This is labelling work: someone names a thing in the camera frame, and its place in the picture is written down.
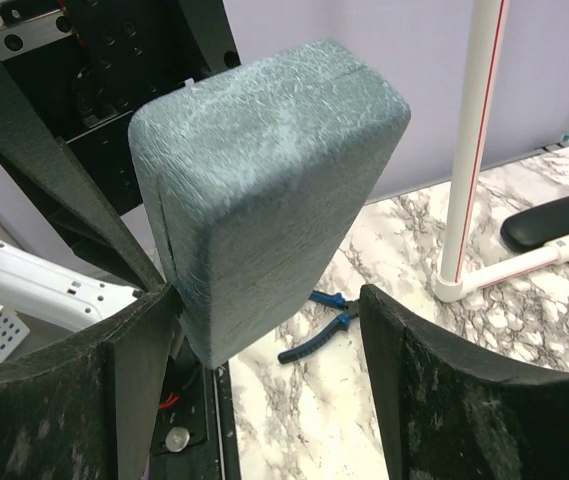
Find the foam block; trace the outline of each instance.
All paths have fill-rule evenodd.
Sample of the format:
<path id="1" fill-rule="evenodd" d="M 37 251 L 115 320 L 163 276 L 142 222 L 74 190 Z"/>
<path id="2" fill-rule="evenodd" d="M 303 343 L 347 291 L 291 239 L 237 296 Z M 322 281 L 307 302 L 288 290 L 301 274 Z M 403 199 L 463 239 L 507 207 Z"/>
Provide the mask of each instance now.
<path id="1" fill-rule="evenodd" d="M 402 97 L 332 41 L 135 114 L 129 141 L 142 197 L 204 365 L 222 364 L 302 307 L 409 118 Z"/>

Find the blue-handled pliers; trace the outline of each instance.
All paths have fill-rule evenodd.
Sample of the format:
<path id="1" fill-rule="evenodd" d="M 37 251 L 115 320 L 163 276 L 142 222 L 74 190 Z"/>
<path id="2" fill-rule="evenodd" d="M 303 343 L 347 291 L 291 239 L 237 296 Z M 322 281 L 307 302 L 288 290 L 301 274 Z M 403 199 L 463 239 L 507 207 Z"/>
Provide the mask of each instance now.
<path id="1" fill-rule="evenodd" d="M 306 343 L 280 353 L 277 356 L 277 359 L 281 364 L 295 362 L 315 352 L 321 346 L 326 344 L 326 342 L 328 342 L 331 338 L 333 338 L 333 335 L 335 335 L 339 330 L 347 331 L 348 327 L 351 324 L 351 320 L 354 320 L 360 316 L 359 300 L 348 301 L 342 296 L 341 293 L 329 295 L 328 293 L 313 290 L 313 293 L 311 293 L 309 300 L 321 305 L 325 305 L 327 307 L 342 310 L 342 313 L 340 313 L 331 321 L 331 323 L 324 327 L 324 330 L 308 340 Z"/>

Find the marble surface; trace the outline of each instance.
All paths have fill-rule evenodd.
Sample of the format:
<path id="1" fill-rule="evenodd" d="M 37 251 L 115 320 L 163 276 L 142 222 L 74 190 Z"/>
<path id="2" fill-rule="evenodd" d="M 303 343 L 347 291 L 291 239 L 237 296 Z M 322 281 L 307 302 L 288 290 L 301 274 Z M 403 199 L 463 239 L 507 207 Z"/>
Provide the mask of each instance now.
<path id="1" fill-rule="evenodd" d="M 365 207 L 318 289 L 358 295 L 374 283 L 424 318 L 483 347 L 569 372 L 569 265 L 547 268 L 445 305 L 433 295 L 449 184 Z M 481 174 L 467 269 L 506 259 L 508 216 L 569 195 L 569 147 Z M 314 356 L 282 366 L 335 313 L 307 303 L 230 362 L 244 480 L 385 479 L 359 324 Z"/>

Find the white pole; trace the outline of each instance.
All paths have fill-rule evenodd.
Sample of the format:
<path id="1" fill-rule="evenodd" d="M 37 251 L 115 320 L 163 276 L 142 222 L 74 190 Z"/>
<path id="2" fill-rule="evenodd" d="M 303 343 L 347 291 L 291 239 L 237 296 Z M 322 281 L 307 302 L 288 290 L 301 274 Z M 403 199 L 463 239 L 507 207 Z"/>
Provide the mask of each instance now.
<path id="1" fill-rule="evenodd" d="M 464 276 L 463 293 L 469 294 L 475 290 L 496 285 L 540 268 L 555 265 L 560 261 L 561 256 L 557 249 L 553 247 L 538 248 L 488 267 L 468 272 Z"/>
<path id="2" fill-rule="evenodd" d="M 466 71 L 446 232 L 435 293 L 455 289 L 462 280 L 466 240 L 482 163 L 508 0 L 475 0 L 466 54 Z"/>

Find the red wire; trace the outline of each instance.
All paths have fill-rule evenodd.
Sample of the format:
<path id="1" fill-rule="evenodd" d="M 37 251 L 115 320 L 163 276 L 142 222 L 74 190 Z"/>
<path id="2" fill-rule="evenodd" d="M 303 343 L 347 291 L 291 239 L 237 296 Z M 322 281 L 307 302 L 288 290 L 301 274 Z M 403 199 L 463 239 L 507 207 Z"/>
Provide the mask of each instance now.
<path id="1" fill-rule="evenodd" d="M 172 407 L 173 405 L 175 405 L 177 403 L 177 401 L 180 399 L 180 397 L 176 396 L 173 394 L 173 392 L 171 392 L 171 394 L 168 396 L 168 398 L 159 404 L 159 406 L 157 407 L 158 410 L 165 410 L 169 407 Z"/>

